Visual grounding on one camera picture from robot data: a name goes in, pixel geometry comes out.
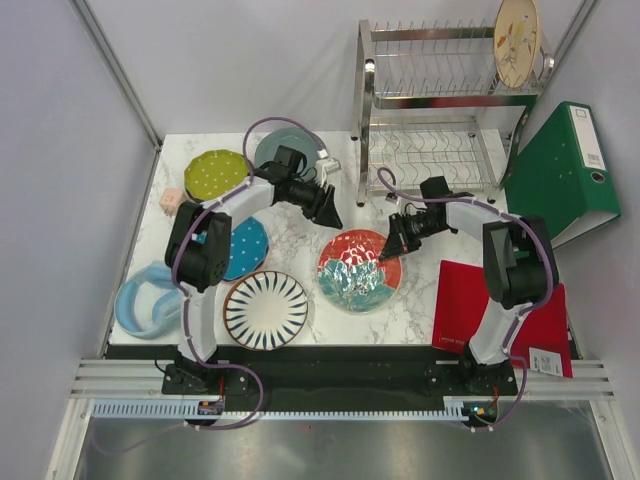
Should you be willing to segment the red plate with teal flower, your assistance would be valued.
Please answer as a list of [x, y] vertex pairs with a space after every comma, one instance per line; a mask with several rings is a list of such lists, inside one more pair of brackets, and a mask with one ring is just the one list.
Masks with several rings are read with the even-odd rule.
[[380, 261], [386, 237], [369, 229], [352, 229], [331, 239], [321, 250], [316, 279], [335, 307], [364, 314], [387, 303], [402, 280], [399, 258]]

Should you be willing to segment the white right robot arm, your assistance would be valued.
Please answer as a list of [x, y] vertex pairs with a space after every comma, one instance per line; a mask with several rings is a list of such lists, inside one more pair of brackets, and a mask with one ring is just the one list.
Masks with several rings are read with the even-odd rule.
[[549, 302], [559, 284], [546, 221], [539, 215], [503, 212], [473, 197], [426, 199], [413, 214], [389, 216], [381, 261], [417, 251], [422, 241], [462, 231], [482, 244], [482, 269], [489, 293], [481, 323], [466, 350], [473, 358], [458, 368], [467, 392], [483, 392], [494, 381], [491, 366], [504, 363], [529, 313]]

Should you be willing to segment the white plate with blue stripes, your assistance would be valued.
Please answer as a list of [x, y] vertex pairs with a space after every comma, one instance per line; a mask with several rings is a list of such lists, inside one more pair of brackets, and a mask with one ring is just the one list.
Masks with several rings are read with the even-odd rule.
[[279, 271], [260, 271], [231, 288], [223, 321], [238, 345], [272, 351], [291, 343], [301, 332], [308, 310], [308, 297], [298, 280]]

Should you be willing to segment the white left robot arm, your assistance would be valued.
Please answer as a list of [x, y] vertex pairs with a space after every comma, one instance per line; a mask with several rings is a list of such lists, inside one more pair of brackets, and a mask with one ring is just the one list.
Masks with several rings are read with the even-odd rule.
[[186, 201], [177, 210], [165, 251], [173, 283], [183, 295], [182, 337], [178, 351], [192, 361], [185, 382], [198, 393], [208, 393], [219, 382], [219, 369], [207, 360], [217, 350], [213, 322], [189, 319], [191, 298], [202, 294], [214, 300], [217, 285], [228, 268], [232, 231], [256, 213], [279, 202], [301, 209], [313, 224], [340, 230], [343, 222], [335, 204], [335, 186], [285, 177], [272, 183], [248, 176], [226, 194], [204, 203]]

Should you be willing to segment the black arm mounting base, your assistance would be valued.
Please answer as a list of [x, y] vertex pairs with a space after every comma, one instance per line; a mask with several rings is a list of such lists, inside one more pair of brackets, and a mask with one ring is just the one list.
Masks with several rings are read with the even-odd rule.
[[221, 394], [245, 407], [328, 400], [361, 406], [422, 406], [447, 396], [514, 396], [513, 367], [479, 367], [468, 354], [430, 346], [303, 346], [252, 351], [221, 346], [216, 369], [177, 355], [165, 368], [168, 395]]

